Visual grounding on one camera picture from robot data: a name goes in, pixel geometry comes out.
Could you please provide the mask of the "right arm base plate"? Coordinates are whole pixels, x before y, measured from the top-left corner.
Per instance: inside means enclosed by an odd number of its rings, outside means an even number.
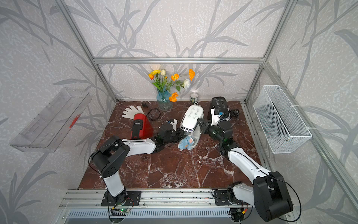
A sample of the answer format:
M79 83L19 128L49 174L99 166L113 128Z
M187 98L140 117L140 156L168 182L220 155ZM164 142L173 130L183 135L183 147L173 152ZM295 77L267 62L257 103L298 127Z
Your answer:
M211 194L215 200L215 205L217 206L229 206L232 205L228 201L228 194L227 190L218 190L218 189L212 189Z

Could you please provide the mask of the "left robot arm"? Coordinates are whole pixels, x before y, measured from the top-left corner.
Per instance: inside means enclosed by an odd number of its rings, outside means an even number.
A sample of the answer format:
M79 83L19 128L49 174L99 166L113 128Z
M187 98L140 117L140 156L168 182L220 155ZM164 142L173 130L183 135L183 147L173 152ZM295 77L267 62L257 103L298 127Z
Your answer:
M117 197L125 191L119 169L127 157L141 154L160 152L167 144L177 143L184 138L184 132L174 129L170 123L164 123L156 136L128 140L113 136L89 158L99 172L112 197Z

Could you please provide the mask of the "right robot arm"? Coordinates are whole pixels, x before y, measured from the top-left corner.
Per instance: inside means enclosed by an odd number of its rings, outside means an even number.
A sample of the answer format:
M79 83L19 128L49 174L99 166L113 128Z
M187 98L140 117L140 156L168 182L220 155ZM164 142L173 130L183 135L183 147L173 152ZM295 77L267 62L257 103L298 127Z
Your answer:
M290 185L279 172L264 168L246 154L234 141L232 125L229 121L220 121L215 126L209 120L198 119L198 124L203 134L208 134L213 140L218 141L220 154L237 166L252 184L251 186L243 182L230 184L227 188L230 203L246 202L254 206L265 222L293 211L294 206L288 191Z

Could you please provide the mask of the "white coffee machine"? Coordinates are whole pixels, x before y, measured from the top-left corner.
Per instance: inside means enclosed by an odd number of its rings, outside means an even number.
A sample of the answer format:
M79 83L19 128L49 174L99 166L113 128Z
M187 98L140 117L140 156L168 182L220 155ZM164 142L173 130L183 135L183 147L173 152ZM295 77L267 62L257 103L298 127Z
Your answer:
M201 136L201 130L199 127L198 119L204 117L204 109L197 103L189 106L181 121L180 128L182 129L184 136L189 136L193 145L191 148L195 148L199 142Z

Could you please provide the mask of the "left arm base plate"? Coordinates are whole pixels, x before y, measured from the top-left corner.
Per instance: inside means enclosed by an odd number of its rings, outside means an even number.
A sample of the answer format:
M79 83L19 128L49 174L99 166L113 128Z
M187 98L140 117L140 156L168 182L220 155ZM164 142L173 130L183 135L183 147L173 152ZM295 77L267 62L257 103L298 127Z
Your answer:
M114 207L114 206L139 206L140 198L141 198L141 191L134 191L134 190L124 190L117 196L112 196L109 191L106 191L101 206L104 207Z

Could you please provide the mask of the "colourful striped cloth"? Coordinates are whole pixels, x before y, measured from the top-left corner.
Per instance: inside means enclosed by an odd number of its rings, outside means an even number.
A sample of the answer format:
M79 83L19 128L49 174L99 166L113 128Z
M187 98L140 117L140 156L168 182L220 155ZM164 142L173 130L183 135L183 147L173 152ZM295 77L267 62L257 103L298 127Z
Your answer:
M182 150L191 150L195 147L196 139L192 136L186 135L178 144L178 148Z

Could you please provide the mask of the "black coffee machine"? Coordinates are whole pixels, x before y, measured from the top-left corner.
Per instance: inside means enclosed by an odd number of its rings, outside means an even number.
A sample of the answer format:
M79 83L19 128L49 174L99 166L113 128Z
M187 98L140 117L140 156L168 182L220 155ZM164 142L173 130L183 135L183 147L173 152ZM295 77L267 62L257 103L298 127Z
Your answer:
M230 120L229 108L224 97L212 98L207 115L207 119L209 120L212 119L211 109L217 109L219 113L222 113L221 119Z

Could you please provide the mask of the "red coffee machine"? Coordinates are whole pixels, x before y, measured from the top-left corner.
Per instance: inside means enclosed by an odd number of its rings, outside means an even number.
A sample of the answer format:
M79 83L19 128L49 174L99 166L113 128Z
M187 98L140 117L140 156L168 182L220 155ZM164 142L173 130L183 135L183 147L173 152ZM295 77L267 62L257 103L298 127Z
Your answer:
M138 113L134 115L131 139L147 139L153 137L153 127L145 114Z

